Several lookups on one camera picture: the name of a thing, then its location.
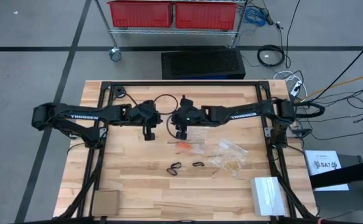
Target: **caster wheel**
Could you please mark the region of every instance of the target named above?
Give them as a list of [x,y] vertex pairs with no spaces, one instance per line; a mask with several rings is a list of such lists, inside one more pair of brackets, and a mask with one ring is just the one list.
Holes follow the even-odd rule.
[[111,58],[112,62],[118,62],[121,59],[121,53],[119,48],[114,48],[110,50],[109,57]]

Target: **black floor stripe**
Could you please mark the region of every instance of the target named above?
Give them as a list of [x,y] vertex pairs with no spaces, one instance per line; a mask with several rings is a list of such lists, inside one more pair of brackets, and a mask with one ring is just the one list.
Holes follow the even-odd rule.
[[[239,50],[258,50],[261,46],[238,46]],[[79,46],[79,47],[0,47],[0,52],[106,52],[112,46]],[[150,46],[150,47],[120,47],[121,52],[165,52],[181,50],[213,50],[224,46]],[[289,46],[289,51],[334,52],[361,51],[363,46]]]
[[[70,52],[68,54],[67,61],[65,63],[64,69],[62,71],[62,76],[61,76],[60,82],[58,84],[57,92],[54,97],[54,103],[59,103],[61,101],[62,95],[64,93],[64,89],[65,89],[65,85],[67,83],[67,79],[69,76],[70,68],[72,67],[72,62],[75,57],[76,48],[77,48],[78,42],[80,40],[80,36],[82,34],[83,26],[86,21],[87,12],[88,12],[88,9],[90,8],[91,2],[92,2],[92,0],[85,1],[82,15],[80,16],[80,20],[79,20],[79,23],[76,28],[75,37],[73,38],[72,46],[70,47]],[[29,180],[27,181],[26,189],[25,189],[24,195],[21,200],[21,204],[18,209],[15,223],[22,223],[25,221],[25,217],[27,215],[29,205],[31,204],[33,192],[36,187],[40,169],[42,167],[45,152],[47,150],[50,135],[51,135],[51,128],[44,130],[42,140],[40,142],[40,146],[39,146],[39,149],[37,150],[36,158],[35,158],[33,166],[32,166],[32,171],[31,171],[31,174],[29,175]]]
[[0,47],[0,52],[68,52],[70,47]]

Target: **red plastic bin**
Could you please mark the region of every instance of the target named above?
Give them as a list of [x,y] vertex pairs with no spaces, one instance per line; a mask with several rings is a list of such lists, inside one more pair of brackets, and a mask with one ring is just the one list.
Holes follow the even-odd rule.
[[232,30],[237,5],[234,3],[176,3],[176,27]]
[[170,27],[170,2],[112,1],[114,27]]

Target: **white box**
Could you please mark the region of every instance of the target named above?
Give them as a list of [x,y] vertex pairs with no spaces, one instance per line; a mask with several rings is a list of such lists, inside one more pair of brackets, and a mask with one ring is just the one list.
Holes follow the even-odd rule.
[[[322,174],[342,168],[336,151],[304,150],[306,154],[307,168],[310,175]],[[319,187],[314,191],[340,191],[349,190],[347,184],[339,184],[328,187]]]
[[256,177],[250,180],[255,214],[285,215],[285,207],[276,177]]

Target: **wooden tabletop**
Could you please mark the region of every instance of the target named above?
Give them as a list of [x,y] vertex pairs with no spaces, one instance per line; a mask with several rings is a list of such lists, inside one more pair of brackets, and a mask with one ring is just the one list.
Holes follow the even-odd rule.
[[[284,81],[268,82],[272,96],[288,97]],[[100,85],[101,81],[86,82],[81,106],[97,106]],[[185,94],[198,108],[200,105],[237,106],[257,102],[257,94],[252,86],[177,86],[175,82],[174,86],[125,88],[137,103],[153,100],[164,93],[172,94],[178,100]],[[128,97],[115,101],[115,104],[123,103],[133,104]],[[170,112],[174,107],[175,102],[170,97],[160,98],[156,102],[156,108],[161,113]],[[78,120],[77,123],[93,125],[92,121]],[[155,141],[144,141],[141,131],[141,127],[109,128],[100,189],[121,191],[120,214],[108,217],[109,220],[269,220],[269,217],[255,215],[250,190],[252,178],[270,176],[259,117],[238,119],[217,128],[209,128],[205,137],[205,155],[176,150],[174,146],[177,140],[168,134],[165,122],[153,129]],[[221,139],[248,151],[246,162],[236,177],[208,162],[209,152],[217,147]],[[71,146],[81,142],[74,140]],[[297,139],[289,139],[288,143],[301,148]],[[315,214],[316,203],[302,153],[288,148],[284,149],[284,153],[292,190]],[[83,145],[69,152],[54,216],[64,212],[78,194],[87,154],[88,149]],[[182,164],[177,176],[166,172],[174,162]],[[193,162],[203,162],[205,166],[193,167]],[[90,189],[85,216],[90,208],[91,192]],[[288,212],[285,195],[284,203]]]

